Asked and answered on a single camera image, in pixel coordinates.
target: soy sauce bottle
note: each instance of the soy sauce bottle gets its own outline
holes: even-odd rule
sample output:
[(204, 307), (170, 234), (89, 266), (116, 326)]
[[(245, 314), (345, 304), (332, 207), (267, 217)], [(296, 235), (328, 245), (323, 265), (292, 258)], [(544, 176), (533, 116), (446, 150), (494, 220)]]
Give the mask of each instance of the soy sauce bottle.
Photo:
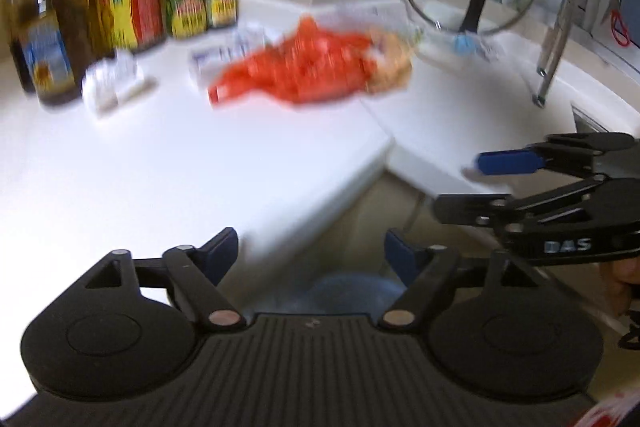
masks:
[(60, 105), (80, 96), (95, 61), (88, 25), (89, 0), (20, 0), (20, 45), (40, 102)]
[(2, 0), (2, 15), (4, 16), (4, 25), (6, 26), (9, 51), (11, 51), (11, 56), (14, 59), (15, 69), (18, 71), (20, 85), (24, 92), (33, 94), (35, 93), (35, 87), (33, 87), (33, 82), (31, 82), (29, 68), (27, 67), (27, 62), (24, 60), (22, 45), (18, 37), (17, 4), (18, 0)]

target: spice jar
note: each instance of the spice jar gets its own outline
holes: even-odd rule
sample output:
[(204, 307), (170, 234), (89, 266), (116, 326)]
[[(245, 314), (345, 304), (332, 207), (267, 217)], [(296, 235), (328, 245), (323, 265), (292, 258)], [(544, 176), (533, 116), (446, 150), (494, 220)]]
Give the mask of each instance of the spice jar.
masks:
[(227, 28), (238, 22), (237, 0), (205, 0), (209, 28)]
[(188, 39), (207, 31), (204, 0), (166, 0), (167, 31), (176, 39)]

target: red label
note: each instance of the red label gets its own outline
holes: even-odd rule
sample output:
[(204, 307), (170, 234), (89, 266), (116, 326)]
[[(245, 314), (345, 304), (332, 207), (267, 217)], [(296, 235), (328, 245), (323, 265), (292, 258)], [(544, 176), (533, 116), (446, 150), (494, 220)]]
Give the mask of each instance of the red label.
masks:
[(141, 45), (162, 35), (160, 0), (131, 0), (131, 18), (136, 39)]

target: circular pad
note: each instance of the circular pad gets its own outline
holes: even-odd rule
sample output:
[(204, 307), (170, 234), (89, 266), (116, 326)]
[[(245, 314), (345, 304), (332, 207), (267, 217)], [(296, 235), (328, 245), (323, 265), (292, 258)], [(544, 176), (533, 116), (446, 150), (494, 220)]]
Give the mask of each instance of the circular pad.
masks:
[(81, 355), (106, 357), (129, 349), (141, 335), (140, 325), (127, 315), (101, 313), (74, 323), (66, 339)]
[(538, 289), (504, 288), (456, 304), (428, 333), (440, 365), (475, 393), (546, 401), (584, 388), (602, 336), (580, 311)]

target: blue brush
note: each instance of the blue brush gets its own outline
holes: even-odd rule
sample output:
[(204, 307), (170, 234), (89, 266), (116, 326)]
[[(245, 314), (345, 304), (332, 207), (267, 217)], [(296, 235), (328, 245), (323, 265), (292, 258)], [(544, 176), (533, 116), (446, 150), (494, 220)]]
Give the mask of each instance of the blue brush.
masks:
[(471, 55), (476, 52), (476, 40), (473, 35), (478, 32), (480, 16), (484, 9), (486, 0), (469, 0), (469, 6), (466, 9), (465, 19), (460, 25), (460, 32), (453, 41), (453, 49), (456, 55)]

